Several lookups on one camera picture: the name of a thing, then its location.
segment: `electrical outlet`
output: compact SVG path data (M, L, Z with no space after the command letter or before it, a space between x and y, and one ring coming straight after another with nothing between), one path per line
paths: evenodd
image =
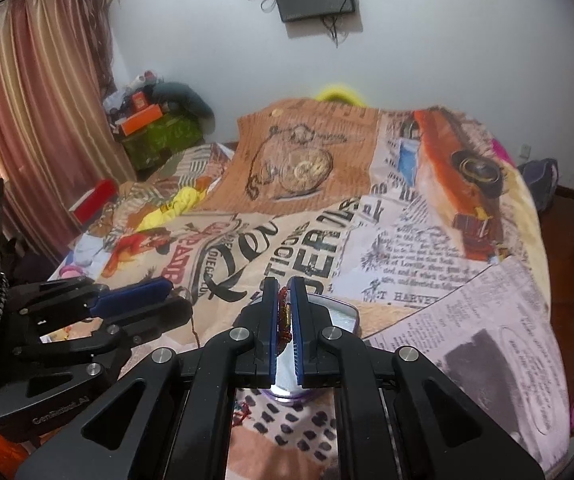
M532 152L532 147L529 144L523 144L521 146L521 151L518 153L520 158L529 159L529 155Z

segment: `white wall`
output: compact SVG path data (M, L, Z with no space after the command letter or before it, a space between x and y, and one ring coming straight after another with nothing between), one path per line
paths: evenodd
M122 52L120 51L120 45L116 40L116 36L112 31L112 45L113 45L113 59L112 59L112 73L113 81L116 83L117 88L124 87L134 80L135 76L130 76L129 69L125 63Z
M129 77L188 83L214 109L219 141L238 137L238 116L332 82L376 107L443 104L514 156L526 142L532 158L558 158L574 188L574 0L359 0L338 49L320 23L286 27L260 2L114 0Z

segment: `orange car print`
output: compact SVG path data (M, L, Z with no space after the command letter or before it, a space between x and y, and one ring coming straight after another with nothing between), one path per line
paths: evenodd
M414 112L421 142L417 150L416 185L446 225L462 234L465 256L487 261L503 241L498 198L503 173L488 157L478 155L449 111Z

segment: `curtain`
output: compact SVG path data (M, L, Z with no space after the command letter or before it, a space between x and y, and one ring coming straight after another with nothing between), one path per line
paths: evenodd
M102 14L103 0L0 4L4 227L53 259L80 233L71 205L104 178L134 179L101 103L113 85L110 47L99 48L102 35L110 45L108 27L99 25ZM90 22L96 23L91 31ZM109 79L102 70L98 75L97 65Z

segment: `bed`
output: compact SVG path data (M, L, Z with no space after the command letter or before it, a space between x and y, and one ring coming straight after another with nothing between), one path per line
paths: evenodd
M501 144L443 107L306 98L275 102L238 128L231 160L217 144L175 156L146 183L123 185L85 234L98 282L164 276L193 301L192 322L136 348L126 368L158 346L186 351L231 327L264 277L302 276L311 292L358 309L369 344L420 348L554 475L570 424L547 260ZM189 213L135 231L186 185L210 191ZM238 390L235 410L228 478L333 478L331 393L287 406Z

